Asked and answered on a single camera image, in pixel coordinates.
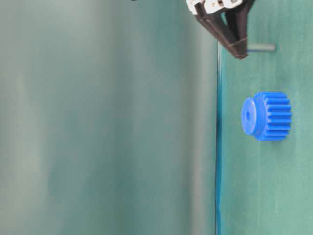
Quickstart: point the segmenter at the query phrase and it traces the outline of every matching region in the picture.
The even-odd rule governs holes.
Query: blue plastic gear
[[[259,92],[244,101],[241,124],[244,132],[258,141],[281,141],[288,135],[291,116],[291,105],[284,93]]]

